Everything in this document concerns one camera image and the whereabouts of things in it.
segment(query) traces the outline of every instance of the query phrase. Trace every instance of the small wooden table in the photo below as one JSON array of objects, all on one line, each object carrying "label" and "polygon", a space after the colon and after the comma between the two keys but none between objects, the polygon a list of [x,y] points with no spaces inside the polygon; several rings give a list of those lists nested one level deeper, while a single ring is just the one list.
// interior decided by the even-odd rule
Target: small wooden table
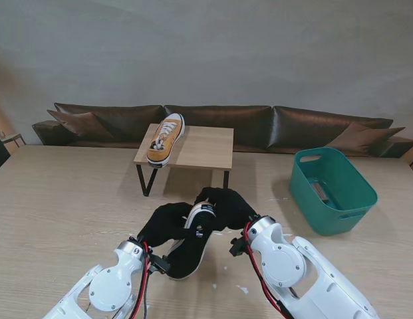
[{"label": "small wooden table", "polygon": [[9,143],[9,142],[14,142],[15,145],[17,145],[17,147],[19,148],[20,145],[17,143],[17,140],[20,139],[23,144],[26,145],[26,142],[24,141],[23,137],[21,136],[21,134],[13,134],[13,135],[8,135],[5,136],[4,138],[1,138],[1,142],[3,144]]},{"label": "small wooden table", "polygon": [[[150,124],[134,159],[144,196],[150,194],[154,178],[158,172],[157,168],[153,169],[146,187],[141,165],[148,165],[147,150],[150,147],[152,137],[158,126],[159,124]],[[172,148],[168,166],[222,170],[224,171],[223,188],[228,188],[229,172],[231,171],[232,162],[232,128],[186,126],[184,135]]]}]

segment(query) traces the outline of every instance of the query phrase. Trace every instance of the white shoelace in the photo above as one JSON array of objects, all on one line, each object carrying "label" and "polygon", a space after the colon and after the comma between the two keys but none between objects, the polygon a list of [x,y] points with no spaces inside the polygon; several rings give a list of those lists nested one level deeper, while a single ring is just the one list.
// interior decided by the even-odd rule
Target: white shoelace
[{"label": "white shoelace", "polygon": [[173,122],[165,122],[164,125],[162,125],[159,135],[156,138],[156,143],[153,145],[153,148],[155,150],[162,150],[164,148],[163,143],[165,142],[165,139],[175,129],[176,126],[177,124]]}]

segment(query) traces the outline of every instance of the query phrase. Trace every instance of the basket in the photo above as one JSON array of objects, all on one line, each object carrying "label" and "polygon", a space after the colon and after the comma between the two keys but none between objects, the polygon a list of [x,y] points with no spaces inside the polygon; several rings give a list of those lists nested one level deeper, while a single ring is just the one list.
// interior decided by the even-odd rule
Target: basket
[{"label": "basket", "polygon": [[310,226],[323,236],[350,231],[378,201],[372,186],[334,148],[298,152],[290,190]]}]

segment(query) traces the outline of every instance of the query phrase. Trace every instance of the throw pillow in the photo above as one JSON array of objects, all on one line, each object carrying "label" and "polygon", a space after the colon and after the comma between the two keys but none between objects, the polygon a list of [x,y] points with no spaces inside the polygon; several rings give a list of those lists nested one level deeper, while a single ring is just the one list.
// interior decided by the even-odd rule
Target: throw pillow
[{"label": "throw pillow", "polygon": [[82,140],[111,142],[114,139],[93,113],[70,115],[51,110],[48,113]]},{"label": "throw pillow", "polygon": [[404,128],[367,128],[351,123],[338,137],[326,146],[342,152],[367,154],[374,144],[385,142]]}]

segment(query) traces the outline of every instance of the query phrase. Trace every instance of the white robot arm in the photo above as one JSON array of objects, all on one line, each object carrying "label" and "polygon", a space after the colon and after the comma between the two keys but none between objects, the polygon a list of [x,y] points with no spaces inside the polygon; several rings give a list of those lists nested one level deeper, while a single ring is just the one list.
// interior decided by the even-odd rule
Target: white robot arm
[{"label": "white robot arm", "polygon": [[[372,305],[320,252],[302,237],[288,243],[281,225],[264,216],[245,228],[247,251],[261,253],[263,276],[280,303],[294,319],[378,319]],[[233,246],[233,255],[240,247]],[[293,294],[296,285],[313,265],[317,281],[302,296]]]},{"label": "white robot arm", "polygon": [[149,261],[154,270],[164,273],[167,268],[164,261],[149,254],[146,245],[144,247],[132,237],[121,242],[114,253],[118,259],[115,266],[102,268],[97,265],[89,270],[44,319],[91,319],[77,304],[78,297],[86,288],[89,288],[89,300],[95,308],[104,312],[116,312],[114,319],[124,319],[135,303],[135,296],[131,294],[131,276],[140,271],[147,274]]}]

